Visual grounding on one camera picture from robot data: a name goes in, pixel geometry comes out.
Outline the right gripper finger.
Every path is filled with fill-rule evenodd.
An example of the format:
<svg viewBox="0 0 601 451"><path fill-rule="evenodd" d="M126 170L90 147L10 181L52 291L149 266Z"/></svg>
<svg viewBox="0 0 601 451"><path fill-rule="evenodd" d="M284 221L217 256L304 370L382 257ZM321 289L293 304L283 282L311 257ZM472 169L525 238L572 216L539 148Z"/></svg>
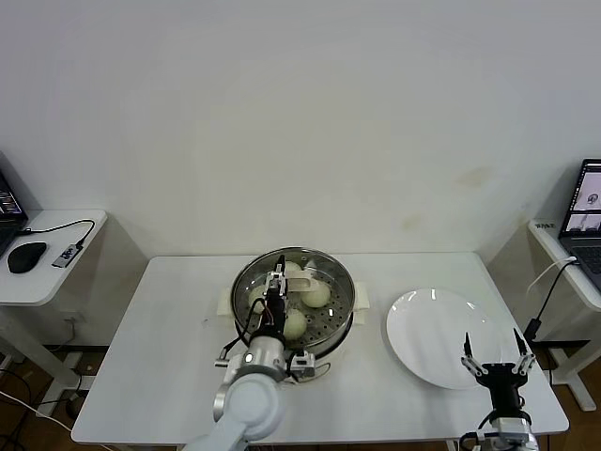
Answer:
<svg viewBox="0 0 601 451"><path fill-rule="evenodd" d="M460 358L461 364L473 377L484 376L486 374L486 369L473 357L469 333L465 333L463 351L464 354Z"/></svg>
<svg viewBox="0 0 601 451"><path fill-rule="evenodd" d="M513 368L513 373L520 376L527 376L532 369L535 361L534 354L528 348L526 341L521 337L517 329L513 330L516 344L519 352L519 358Z"/></svg>

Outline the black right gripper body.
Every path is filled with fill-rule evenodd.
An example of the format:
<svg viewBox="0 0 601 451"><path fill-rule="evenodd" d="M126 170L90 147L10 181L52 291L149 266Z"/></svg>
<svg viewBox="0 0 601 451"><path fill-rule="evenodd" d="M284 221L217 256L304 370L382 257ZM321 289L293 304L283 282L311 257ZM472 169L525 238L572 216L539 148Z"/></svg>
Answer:
<svg viewBox="0 0 601 451"><path fill-rule="evenodd" d="M527 383L527 374L515 364L483 364L477 382L490 394L492 416L521 416L518 389Z"/></svg>

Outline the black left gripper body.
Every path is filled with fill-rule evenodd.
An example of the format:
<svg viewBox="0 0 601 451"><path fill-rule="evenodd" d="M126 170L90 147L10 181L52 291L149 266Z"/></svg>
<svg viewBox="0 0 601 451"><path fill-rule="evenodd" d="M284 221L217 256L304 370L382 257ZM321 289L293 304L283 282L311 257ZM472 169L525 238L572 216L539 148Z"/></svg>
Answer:
<svg viewBox="0 0 601 451"><path fill-rule="evenodd" d="M279 296L268 296L264 313L267 318L262 323L262 334L283 336L285 327L285 300Z"/></svg>

